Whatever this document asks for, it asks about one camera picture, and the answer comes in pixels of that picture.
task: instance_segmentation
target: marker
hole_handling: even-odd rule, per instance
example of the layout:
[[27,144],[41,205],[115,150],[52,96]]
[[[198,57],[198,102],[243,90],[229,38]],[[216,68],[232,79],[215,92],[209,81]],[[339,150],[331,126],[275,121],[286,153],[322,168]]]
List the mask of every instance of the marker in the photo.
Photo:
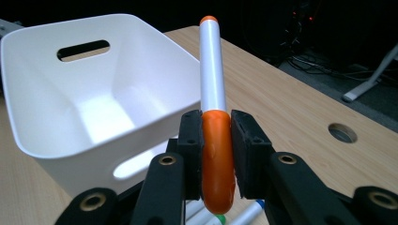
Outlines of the marker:
[[213,218],[216,218],[217,220],[221,221],[217,217],[220,217],[219,215],[215,216],[212,214],[210,211],[208,211],[206,208],[203,208],[201,211],[199,211],[197,214],[195,214],[193,217],[188,219],[186,221],[186,225],[201,225],[201,224],[207,224],[208,222],[212,222]]
[[205,208],[202,200],[190,201],[186,206],[185,220],[190,219],[193,215]]
[[243,211],[239,216],[234,218],[234,220],[229,223],[230,225],[243,225],[250,224],[261,212],[263,212],[265,203],[262,200],[256,200],[251,203],[245,211]]
[[214,215],[214,217],[209,220],[205,225],[224,225],[226,218],[224,215]]
[[231,119],[226,112],[220,27],[217,19],[200,21],[201,110],[205,146],[202,154],[202,194],[206,208],[225,214],[235,193]]

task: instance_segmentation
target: orange marker tip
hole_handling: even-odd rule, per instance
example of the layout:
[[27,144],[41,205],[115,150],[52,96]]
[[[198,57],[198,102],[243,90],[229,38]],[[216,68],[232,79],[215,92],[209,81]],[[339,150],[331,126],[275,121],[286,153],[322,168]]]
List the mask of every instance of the orange marker tip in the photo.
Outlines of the orange marker tip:
[[204,18],[202,18],[202,20],[199,22],[199,24],[202,24],[202,22],[207,21],[207,20],[212,20],[218,23],[217,19],[213,16],[205,16]]

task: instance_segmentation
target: wooden table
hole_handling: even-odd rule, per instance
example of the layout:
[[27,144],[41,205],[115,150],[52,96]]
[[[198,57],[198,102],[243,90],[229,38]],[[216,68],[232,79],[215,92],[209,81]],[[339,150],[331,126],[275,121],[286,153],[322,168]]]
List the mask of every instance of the wooden table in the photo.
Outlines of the wooden table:
[[[199,57],[199,29],[166,35]],[[276,151],[302,157],[330,188],[352,196],[360,186],[398,193],[398,134],[354,112],[277,68],[222,41],[228,110],[254,116]],[[336,140],[329,125],[354,130],[354,143]],[[70,202],[64,190],[16,146],[0,99],[0,224],[53,224]],[[231,220],[250,203],[236,192]],[[254,224],[268,224],[261,215]]]

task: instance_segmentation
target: green marker cap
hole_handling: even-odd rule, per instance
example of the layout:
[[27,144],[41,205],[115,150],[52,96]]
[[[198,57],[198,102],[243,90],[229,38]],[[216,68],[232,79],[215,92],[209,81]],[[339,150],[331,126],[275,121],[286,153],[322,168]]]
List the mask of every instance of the green marker cap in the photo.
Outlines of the green marker cap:
[[226,218],[224,215],[214,215],[216,216],[216,218],[218,218],[220,220],[220,222],[222,223],[222,225],[225,224]]

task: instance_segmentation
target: white plastic bin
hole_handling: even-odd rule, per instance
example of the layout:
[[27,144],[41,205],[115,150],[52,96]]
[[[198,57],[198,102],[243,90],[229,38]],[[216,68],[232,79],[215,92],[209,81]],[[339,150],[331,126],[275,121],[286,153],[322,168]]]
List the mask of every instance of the white plastic bin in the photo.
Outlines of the white plastic bin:
[[[99,40],[109,43],[103,53],[70,62],[57,56]],[[72,197],[93,187],[120,193],[143,180],[145,172],[114,173],[164,148],[181,115],[200,108],[199,62],[132,15],[14,31],[2,39],[1,60],[16,143]]]

